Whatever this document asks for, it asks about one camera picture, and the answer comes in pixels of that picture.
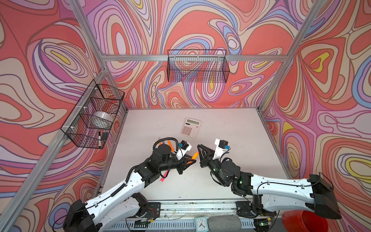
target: calculator screen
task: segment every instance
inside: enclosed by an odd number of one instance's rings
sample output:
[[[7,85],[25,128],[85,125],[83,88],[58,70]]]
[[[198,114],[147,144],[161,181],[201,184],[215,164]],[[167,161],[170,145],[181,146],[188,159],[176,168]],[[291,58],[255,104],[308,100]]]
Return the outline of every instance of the calculator screen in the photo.
[[[187,120],[187,122],[194,123],[194,124],[197,124],[197,125],[200,124],[199,122],[192,121],[192,120],[189,120],[189,119]]]

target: clock face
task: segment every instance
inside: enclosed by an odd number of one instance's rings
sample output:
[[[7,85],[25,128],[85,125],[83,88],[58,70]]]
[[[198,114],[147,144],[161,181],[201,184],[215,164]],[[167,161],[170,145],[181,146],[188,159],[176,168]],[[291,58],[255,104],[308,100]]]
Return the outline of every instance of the clock face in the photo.
[[[197,218],[196,219],[197,231],[207,231],[207,220],[206,218]]]

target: robotic arm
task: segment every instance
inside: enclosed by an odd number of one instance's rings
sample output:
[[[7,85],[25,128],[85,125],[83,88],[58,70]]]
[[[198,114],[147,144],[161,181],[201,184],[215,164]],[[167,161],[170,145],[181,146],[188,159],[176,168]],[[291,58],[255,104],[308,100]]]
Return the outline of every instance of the robotic arm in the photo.
[[[169,145],[161,144],[174,140],[176,151]],[[153,145],[152,155],[143,163],[130,169],[127,177],[110,190],[82,203],[75,201],[66,216],[65,232],[104,231],[112,224],[130,216],[142,217],[147,213],[148,202],[139,192],[161,176],[161,171],[176,169],[182,174],[196,161],[186,153],[192,146],[186,141],[178,143],[175,138],[163,138]]]
[[[237,210],[239,216],[253,218],[286,209],[307,210],[323,218],[341,219],[334,187],[319,175],[311,174],[309,179],[286,180],[246,173],[232,159],[221,160],[230,149],[227,141],[217,139],[215,144],[215,151],[202,144],[197,146],[200,165],[202,168],[209,167],[210,173],[217,179],[214,181],[222,186],[231,186],[234,194],[253,196],[249,209]]]

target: perforated metal strip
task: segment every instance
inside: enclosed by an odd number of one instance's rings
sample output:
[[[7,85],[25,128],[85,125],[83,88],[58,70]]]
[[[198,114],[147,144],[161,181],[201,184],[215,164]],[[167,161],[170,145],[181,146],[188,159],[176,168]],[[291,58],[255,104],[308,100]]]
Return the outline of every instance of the perforated metal strip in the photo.
[[[251,229],[255,228],[254,226],[254,219],[241,219],[242,229]],[[134,222],[128,221],[129,229],[132,231],[142,231],[145,230],[145,227],[142,228],[134,228]],[[184,229],[196,229],[194,225],[193,219],[186,219],[186,220],[155,220],[154,222],[148,225],[147,230],[184,230]],[[126,222],[123,220],[119,223],[114,224],[106,231],[129,231]]]

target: psychedelic wall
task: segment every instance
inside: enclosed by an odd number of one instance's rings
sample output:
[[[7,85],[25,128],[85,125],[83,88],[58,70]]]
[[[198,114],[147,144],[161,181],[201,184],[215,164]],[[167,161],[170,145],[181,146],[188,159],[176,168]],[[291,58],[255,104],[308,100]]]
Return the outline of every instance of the psychedelic wall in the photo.
[[[334,184],[331,231],[371,231],[370,67],[371,2],[329,0],[263,108],[291,175]]]
[[[0,1],[0,213],[99,71],[67,1]],[[90,198],[111,143],[67,141],[12,231],[51,231],[54,216]]]
[[[168,49],[226,49],[228,54],[286,54],[312,2],[296,0],[82,1],[105,54],[167,54]],[[278,62],[235,62],[226,84],[169,83],[167,62],[110,62],[128,108],[256,107]]]

